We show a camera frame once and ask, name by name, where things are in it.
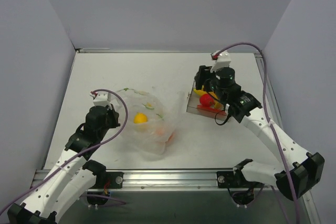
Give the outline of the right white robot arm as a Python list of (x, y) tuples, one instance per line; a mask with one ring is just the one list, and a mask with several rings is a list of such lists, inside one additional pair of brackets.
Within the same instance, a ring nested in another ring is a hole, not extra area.
[(239, 187), (250, 182), (276, 186), (289, 200), (300, 198), (322, 176), (325, 159), (297, 144), (264, 112), (261, 103), (242, 90), (235, 81), (235, 70), (222, 67), (216, 71), (200, 66), (195, 87), (213, 91), (224, 106), (228, 118), (249, 129), (272, 152), (277, 165), (259, 163), (247, 158), (233, 168), (233, 181)]

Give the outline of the translucent plastic bag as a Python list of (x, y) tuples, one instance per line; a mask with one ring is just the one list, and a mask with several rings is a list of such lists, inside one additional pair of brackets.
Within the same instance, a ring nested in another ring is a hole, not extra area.
[[(165, 127), (174, 131), (174, 137), (176, 136), (183, 115), (186, 93), (176, 91), (160, 98), (153, 92), (124, 88), (116, 94), (123, 99), (128, 108), (127, 124), (121, 133), (127, 148), (135, 150), (147, 161), (162, 159), (173, 140), (169, 143), (160, 142), (155, 131)], [(133, 119), (137, 113), (145, 114), (148, 121), (134, 124)]]

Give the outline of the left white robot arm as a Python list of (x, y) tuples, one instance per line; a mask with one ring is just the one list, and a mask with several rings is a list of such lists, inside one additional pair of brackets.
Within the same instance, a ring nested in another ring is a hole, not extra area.
[(91, 156), (115, 128), (123, 130), (124, 125), (111, 103), (91, 107), (44, 180), (24, 193), (20, 204), (6, 207), (9, 222), (57, 223), (86, 190), (102, 187), (108, 177), (106, 167)]

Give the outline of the yellow banana bunch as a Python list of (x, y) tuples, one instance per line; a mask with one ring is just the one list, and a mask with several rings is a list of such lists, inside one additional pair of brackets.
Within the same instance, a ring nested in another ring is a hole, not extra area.
[(199, 103), (200, 105), (207, 107), (207, 108), (214, 108), (214, 109), (221, 109), (222, 105), (217, 101), (217, 96), (214, 92), (210, 92), (208, 94), (204, 90), (197, 90), (193, 89), (193, 92), (199, 96)]

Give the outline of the red watermelon slice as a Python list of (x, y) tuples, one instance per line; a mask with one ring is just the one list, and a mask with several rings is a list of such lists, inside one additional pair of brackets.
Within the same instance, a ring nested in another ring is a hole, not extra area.
[(221, 115), (226, 115), (225, 110), (220, 110), (220, 109), (216, 109), (216, 108), (212, 108), (212, 107), (197, 105), (197, 109), (201, 110), (201, 111), (210, 112), (210, 113), (215, 113), (215, 114), (219, 113)]

